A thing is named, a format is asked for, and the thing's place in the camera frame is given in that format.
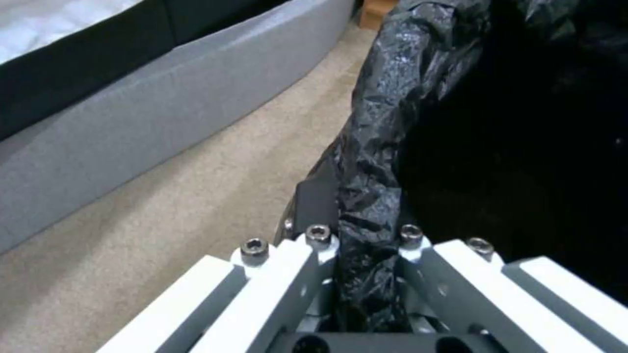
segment screw hole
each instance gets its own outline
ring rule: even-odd
[[[307,335],[296,341],[292,353],[329,353],[329,345],[318,336]]]
[[[255,251],[262,248],[262,241],[259,239],[250,239],[246,242],[246,247],[249,250]]]

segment hex socket bolt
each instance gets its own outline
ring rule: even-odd
[[[268,241],[251,238],[240,244],[242,262],[249,266],[259,266],[268,259]]]
[[[495,253],[495,248],[493,244],[487,242],[482,238],[469,238],[466,241],[469,249],[475,251],[476,254],[482,256],[486,261],[490,262],[493,258],[493,254]]]
[[[416,249],[421,246],[423,231],[414,224],[404,224],[401,226],[401,242],[406,249]]]
[[[314,250],[325,250],[332,241],[332,232],[324,224],[312,224],[305,230],[305,242]]]

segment carpet floor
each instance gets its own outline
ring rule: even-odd
[[[204,254],[271,240],[374,37],[351,24],[273,100],[0,257],[0,352],[93,352]]]

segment trash bag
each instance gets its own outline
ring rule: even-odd
[[[401,0],[310,173],[335,179],[337,329],[409,331],[408,222],[547,255],[625,303],[627,82],[626,3]]]

